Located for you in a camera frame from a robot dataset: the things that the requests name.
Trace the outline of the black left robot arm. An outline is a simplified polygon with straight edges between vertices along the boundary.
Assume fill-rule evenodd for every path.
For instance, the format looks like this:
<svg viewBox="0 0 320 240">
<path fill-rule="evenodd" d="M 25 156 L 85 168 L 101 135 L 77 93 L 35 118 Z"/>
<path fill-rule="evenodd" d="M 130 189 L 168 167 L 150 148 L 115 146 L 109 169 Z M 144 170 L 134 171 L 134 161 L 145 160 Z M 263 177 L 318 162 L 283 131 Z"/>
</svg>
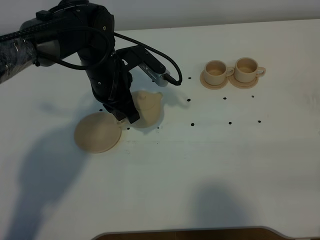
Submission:
<svg viewBox="0 0 320 240">
<path fill-rule="evenodd" d="M 128 61 L 115 49 L 114 16 L 87 0 L 62 0 L 0 38 L 0 80 L 25 68 L 59 64 L 85 71 L 94 97 L 119 121 L 140 115 L 130 91 Z"/>
</svg>

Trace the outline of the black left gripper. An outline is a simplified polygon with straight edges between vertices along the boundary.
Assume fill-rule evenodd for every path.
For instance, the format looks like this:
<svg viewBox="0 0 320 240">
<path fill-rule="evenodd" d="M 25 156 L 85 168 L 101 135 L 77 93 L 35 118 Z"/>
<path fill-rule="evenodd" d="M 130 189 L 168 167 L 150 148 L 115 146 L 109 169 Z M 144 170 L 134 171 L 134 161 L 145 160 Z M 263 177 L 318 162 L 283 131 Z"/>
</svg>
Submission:
<svg viewBox="0 0 320 240">
<path fill-rule="evenodd" d="M 85 72 L 94 97 L 117 121 L 121 122 L 127 117 L 129 123 L 133 124 L 140 119 L 130 92 L 132 75 L 116 52 L 112 52 L 100 66 Z"/>
</svg>

